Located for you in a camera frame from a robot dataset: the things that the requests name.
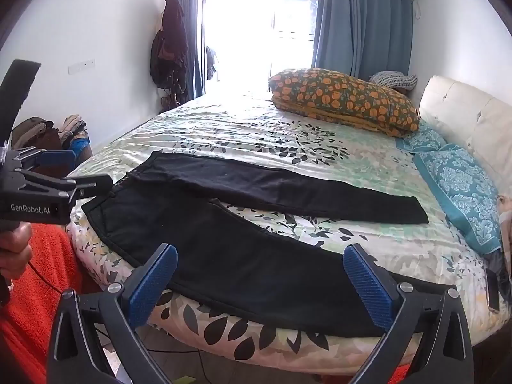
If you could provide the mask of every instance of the blue damask pillow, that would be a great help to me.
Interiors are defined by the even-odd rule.
[[[396,147],[409,153],[437,151],[446,145],[446,141],[424,120],[419,121],[419,129],[403,139],[396,138]]]
[[[462,147],[414,155],[414,163],[451,223],[481,254],[501,248],[498,190],[484,169]]]

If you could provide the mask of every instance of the hand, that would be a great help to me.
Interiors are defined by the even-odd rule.
[[[0,274],[7,279],[16,280],[21,277],[27,263],[32,258],[29,240],[32,237],[32,226],[21,222],[14,232],[0,233]]]

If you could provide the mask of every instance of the orange floral pillow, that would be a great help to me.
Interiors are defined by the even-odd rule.
[[[407,97],[341,72],[286,69],[269,86],[273,103],[284,111],[393,137],[418,129],[418,113]]]

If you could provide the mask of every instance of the green object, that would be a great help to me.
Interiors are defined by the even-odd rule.
[[[196,382],[196,379],[193,377],[189,377],[187,375],[185,375],[185,377],[181,377],[173,381],[174,384],[190,384],[192,382]]]

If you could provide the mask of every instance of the doorway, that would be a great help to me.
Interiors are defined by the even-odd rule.
[[[262,93],[280,70],[309,68],[317,7],[318,0],[203,0],[206,93]]]

